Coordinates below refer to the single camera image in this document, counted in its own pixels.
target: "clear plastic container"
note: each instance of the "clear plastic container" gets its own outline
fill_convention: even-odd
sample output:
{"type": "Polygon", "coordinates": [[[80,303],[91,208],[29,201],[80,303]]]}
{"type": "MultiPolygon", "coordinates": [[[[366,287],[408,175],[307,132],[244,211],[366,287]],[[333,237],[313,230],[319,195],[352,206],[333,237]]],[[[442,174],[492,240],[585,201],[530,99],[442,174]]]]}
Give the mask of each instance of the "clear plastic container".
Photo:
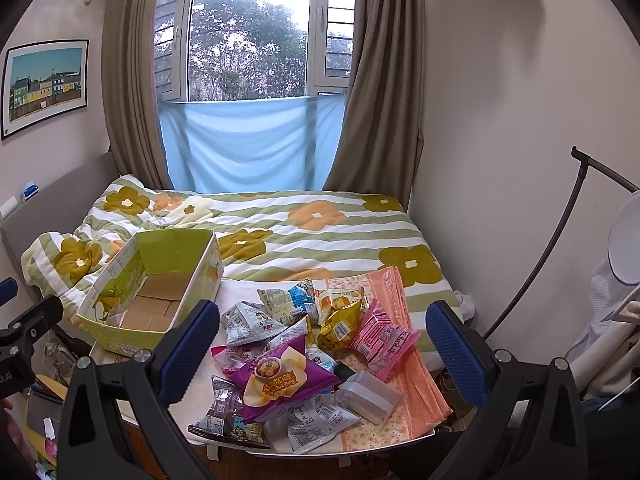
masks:
{"type": "Polygon", "coordinates": [[[374,424],[384,426],[398,408],[404,394],[398,392],[366,370],[361,370],[344,381],[335,393],[335,399],[374,424]]]}

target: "brown curtain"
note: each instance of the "brown curtain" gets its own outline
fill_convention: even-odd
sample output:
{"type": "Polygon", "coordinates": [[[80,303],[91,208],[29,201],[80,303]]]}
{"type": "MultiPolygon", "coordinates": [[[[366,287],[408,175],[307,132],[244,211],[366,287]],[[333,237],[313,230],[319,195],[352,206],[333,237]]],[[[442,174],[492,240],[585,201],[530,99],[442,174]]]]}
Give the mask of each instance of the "brown curtain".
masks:
{"type": "Polygon", "coordinates": [[[356,0],[342,135],[325,190],[386,194],[407,209],[422,153],[425,0],[356,0]]]}
{"type": "Polygon", "coordinates": [[[160,137],[154,85],[156,0],[107,0],[102,33],[102,98],[121,174],[173,189],[160,137]]]}

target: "bed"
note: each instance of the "bed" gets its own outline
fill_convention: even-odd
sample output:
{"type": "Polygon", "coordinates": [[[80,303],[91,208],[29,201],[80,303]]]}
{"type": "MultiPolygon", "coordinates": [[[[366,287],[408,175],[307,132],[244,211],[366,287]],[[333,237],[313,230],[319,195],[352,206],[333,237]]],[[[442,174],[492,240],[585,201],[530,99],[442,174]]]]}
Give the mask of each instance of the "bed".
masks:
{"type": "Polygon", "coordinates": [[[34,298],[39,291],[59,296],[65,317],[73,319],[124,241],[139,230],[172,226],[213,229],[225,277],[236,280],[325,280],[397,266],[413,326],[421,330],[418,350],[429,370],[442,366],[426,336],[424,313],[436,300],[457,312],[459,305],[422,234],[393,197],[154,191],[131,175],[118,176],[113,156],[105,153],[41,190],[0,232],[34,298]]]}

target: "wooden floor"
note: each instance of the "wooden floor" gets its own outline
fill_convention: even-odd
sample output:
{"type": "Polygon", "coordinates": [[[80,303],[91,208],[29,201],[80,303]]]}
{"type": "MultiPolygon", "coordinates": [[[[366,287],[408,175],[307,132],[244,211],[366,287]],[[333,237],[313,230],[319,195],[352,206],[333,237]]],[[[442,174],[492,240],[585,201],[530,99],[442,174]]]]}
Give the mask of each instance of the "wooden floor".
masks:
{"type": "MultiPolygon", "coordinates": [[[[140,430],[129,426],[127,431],[142,468],[155,478],[164,480],[165,476],[140,430]]],[[[356,456],[351,460],[351,466],[338,467],[337,458],[258,458],[244,451],[228,448],[219,448],[219,460],[213,461],[207,459],[205,447],[193,449],[216,480],[373,480],[381,479],[388,471],[388,464],[383,456],[356,456]]]]}

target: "blue fabric window cover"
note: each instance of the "blue fabric window cover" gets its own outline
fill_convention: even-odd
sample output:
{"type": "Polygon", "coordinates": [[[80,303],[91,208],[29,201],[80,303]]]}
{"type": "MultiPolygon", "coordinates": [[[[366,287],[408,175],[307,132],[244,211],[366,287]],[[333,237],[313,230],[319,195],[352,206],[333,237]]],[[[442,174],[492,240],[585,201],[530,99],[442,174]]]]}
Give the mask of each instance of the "blue fabric window cover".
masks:
{"type": "Polygon", "coordinates": [[[175,189],[322,189],[340,139],[344,98],[160,101],[162,140],[175,189]]]}

